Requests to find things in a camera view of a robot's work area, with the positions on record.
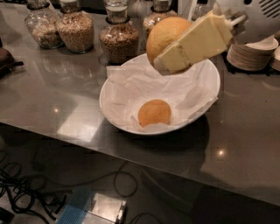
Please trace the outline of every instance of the white bowl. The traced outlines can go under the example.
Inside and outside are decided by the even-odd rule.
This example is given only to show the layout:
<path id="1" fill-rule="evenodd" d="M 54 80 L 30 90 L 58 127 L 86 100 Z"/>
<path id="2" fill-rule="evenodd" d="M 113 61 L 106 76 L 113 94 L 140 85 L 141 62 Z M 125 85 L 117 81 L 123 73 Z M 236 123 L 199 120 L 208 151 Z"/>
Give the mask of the white bowl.
<path id="1" fill-rule="evenodd" d="M 100 109 L 103 115 L 108 119 L 110 123 L 115 125 L 118 129 L 120 130 L 125 130 L 127 132 L 133 133 L 133 134 L 138 134 L 138 135 L 144 135 L 144 136 L 152 136 L 152 135 L 159 135 L 159 134 L 164 134 L 167 132 L 171 132 L 174 130 L 178 130 L 183 128 L 189 123 L 194 122 L 196 119 L 204 115 L 207 110 L 213 105 L 213 103 L 216 101 L 218 93 L 220 91 L 220 75 L 215 67 L 215 65 L 210 61 L 210 60 L 204 60 L 201 61 L 200 63 L 192 66 L 189 70 L 183 72 L 182 74 L 176 74 L 181 75 L 181 78 L 185 77 L 196 77 L 197 75 L 199 77 L 199 81 L 195 82 L 195 86 L 199 85 L 198 88 L 201 89 L 201 94 L 203 95 L 204 93 L 204 99 L 207 98 L 207 103 L 202 104 L 202 107 L 200 105 L 201 101 L 201 96 L 196 94 L 193 94 L 192 91 L 189 91 L 187 94 L 187 99 L 189 102 L 193 102 L 192 109 L 189 110 L 189 108 L 185 109 L 182 112 L 181 110 L 178 111 L 178 108 L 172 107 L 174 106 L 172 104 L 172 97 L 173 95 L 170 94 L 170 92 L 174 91 L 174 86 L 172 86 L 172 89 L 169 89 L 165 85 L 161 84 L 163 79 L 174 79 L 174 76 L 161 76 L 159 75 L 158 71 L 156 71 L 152 66 L 151 63 L 147 59 L 147 54 L 142 54 L 138 57 L 135 57 L 134 59 L 131 59 L 130 61 L 126 62 L 124 65 L 121 67 L 118 67 L 118 71 L 122 70 L 122 67 L 129 65 L 129 64 L 134 64 L 134 66 L 137 67 L 137 71 L 133 70 L 136 75 L 139 75 L 142 77 L 142 80 L 148 79 L 148 75 L 145 76 L 143 75 L 143 72 L 141 71 L 148 71 L 149 73 L 154 73 L 158 75 L 156 81 L 158 84 L 158 89 L 159 91 L 153 91 L 153 89 L 150 90 L 149 92 L 145 92 L 141 94 L 141 91 L 138 91 L 139 87 L 142 86 L 142 82 L 140 81 L 136 84 L 136 91 L 137 94 L 135 93 L 127 93 L 120 95 L 118 94 L 119 92 L 116 92 L 116 89 L 119 88 L 117 86 L 118 84 L 115 84 L 110 78 L 108 78 L 102 89 L 101 89 L 101 94 L 100 94 Z M 164 95 L 169 95 L 170 98 L 167 97 L 167 101 L 171 102 L 171 110 L 172 110 L 172 118 L 171 118 L 171 123 L 168 125 L 168 127 L 164 127 L 164 129 L 139 129 L 135 123 L 137 123 L 137 117 L 135 114 L 137 114 L 139 107 L 141 106 L 141 103 L 146 100 L 146 95 L 148 95 L 151 99 L 152 98 L 161 98 L 164 99 Z M 123 103 L 121 104 L 120 102 L 123 101 L 121 98 L 127 98 L 125 99 L 125 102 L 129 102 L 128 104 Z"/>

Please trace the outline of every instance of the white plate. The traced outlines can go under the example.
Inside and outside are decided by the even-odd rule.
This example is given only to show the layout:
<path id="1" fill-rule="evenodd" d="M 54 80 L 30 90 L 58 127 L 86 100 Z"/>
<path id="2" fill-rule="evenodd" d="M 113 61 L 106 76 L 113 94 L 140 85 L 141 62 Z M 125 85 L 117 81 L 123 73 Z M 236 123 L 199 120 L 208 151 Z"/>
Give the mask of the white plate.
<path id="1" fill-rule="evenodd" d="M 134 59 L 131 59 L 130 61 L 126 62 L 124 65 L 128 65 L 130 63 L 139 64 L 139 66 L 143 67 L 143 69 L 147 69 L 152 67 L 150 62 L 147 59 L 147 54 L 142 54 L 140 56 L 135 57 Z M 219 72 L 216 68 L 216 66 L 209 60 L 206 59 L 204 61 L 201 61 L 200 63 L 195 65 L 195 70 L 200 71 L 200 69 L 203 68 L 203 71 L 205 73 L 205 76 L 203 76 L 203 81 L 201 82 L 203 85 L 203 88 L 209 89 L 214 96 L 218 96 L 218 93 L 220 91 L 220 85 L 221 85 L 221 80 L 220 80 L 220 75 Z M 184 121 L 182 123 L 179 123 L 177 125 L 171 126 L 169 129 L 165 130 L 159 130 L 159 131 L 153 131 L 153 132 L 143 132 L 139 129 L 133 129 L 129 127 L 129 129 L 126 126 L 121 125 L 118 123 L 118 117 L 114 117 L 112 119 L 109 119 L 107 114 L 109 113 L 109 108 L 110 106 L 110 101 L 107 101 L 107 97 L 110 97 L 111 95 L 114 94 L 114 83 L 111 82 L 109 79 L 107 79 L 101 89 L 101 94 L 100 94 L 100 108 L 101 112 L 103 115 L 108 119 L 110 123 L 112 123 L 114 126 L 116 126 L 120 130 L 125 130 L 129 133 L 133 134 L 138 134 L 138 135 L 143 135 L 143 136 L 153 136 L 153 135 L 159 135 L 159 134 L 164 134 L 167 132 L 171 132 L 174 130 L 181 129 L 185 127 L 187 124 L 194 122 L 197 120 L 199 117 L 203 116 L 207 110 L 213 105 L 213 102 L 208 103 L 205 105 L 203 108 L 198 109 L 195 111 L 195 113 L 192 114 L 191 119 L 188 121 Z"/>
<path id="2" fill-rule="evenodd" d="M 263 50 L 263 51 L 271 51 L 275 50 L 278 47 L 278 41 L 273 38 L 271 42 L 266 43 L 266 42 L 256 42 L 252 44 L 246 44 L 246 46 L 254 48 L 256 50 Z"/>
<path id="3" fill-rule="evenodd" d="M 274 58 L 280 60 L 280 46 L 274 51 Z"/>

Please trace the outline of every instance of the floor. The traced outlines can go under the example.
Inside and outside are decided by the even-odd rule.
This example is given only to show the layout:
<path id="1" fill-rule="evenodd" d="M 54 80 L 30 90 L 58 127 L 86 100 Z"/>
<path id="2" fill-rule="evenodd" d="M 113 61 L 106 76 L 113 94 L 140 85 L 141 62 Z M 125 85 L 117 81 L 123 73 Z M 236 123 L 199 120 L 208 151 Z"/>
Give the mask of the floor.
<path id="1" fill-rule="evenodd" d="M 31 190 L 23 191 L 18 183 Z M 10 198 L 2 195 L 5 187 Z M 56 223 L 66 206 L 58 209 L 55 202 L 66 196 L 67 204 L 80 188 L 126 201 L 126 224 L 280 223 L 276 206 L 0 125 L 0 207 L 13 214 L 11 222 L 2 223 Z M 42 206 L 42 195 L 53 219 Z"/>

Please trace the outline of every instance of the white paper liner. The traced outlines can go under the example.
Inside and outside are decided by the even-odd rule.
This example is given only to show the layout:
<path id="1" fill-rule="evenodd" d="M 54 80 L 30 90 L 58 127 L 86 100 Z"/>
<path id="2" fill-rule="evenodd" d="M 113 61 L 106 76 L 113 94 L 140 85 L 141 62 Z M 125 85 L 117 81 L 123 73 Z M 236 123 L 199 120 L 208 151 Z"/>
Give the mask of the white paper liner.
<path id="1" fill-rule="evenodd" d="M 152 66 L 127 64 L 107 66 L 107 76 L 112 88 L 102 99 L 101 111 L 114 125 L 134 132 L 166 132 L 189 123 L 205 112 L 218 98 L 208 89 L 203 77 L 209 66 L 202 61 L 188 71 L 162 76 Z M 169 125 L 158 123 L 142 128 L 138 111 L 149 100 L 161 99 L 171 106 Z"/>

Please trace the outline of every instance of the gray countertop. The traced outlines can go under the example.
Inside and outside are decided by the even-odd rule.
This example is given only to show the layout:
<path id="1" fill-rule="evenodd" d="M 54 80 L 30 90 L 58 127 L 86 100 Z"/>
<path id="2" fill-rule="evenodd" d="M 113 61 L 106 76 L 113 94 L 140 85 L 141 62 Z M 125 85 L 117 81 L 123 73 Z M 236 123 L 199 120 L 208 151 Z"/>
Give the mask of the gray countertop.
<path id="1" fill-rule="evenodd" d="M 3 46 L 24 62 L 0 80 L 1 123 L 280 206 L 280 76 L 231 74 L 221 56 L 213 58 L 219 100 L 183 129 L 136 136 L 99 110 L 105 16 L 92 15 L 94 50 L 72 54 L 39 48 L 25 28 L 27 15 L 23 5 L 0 3 Z"/>

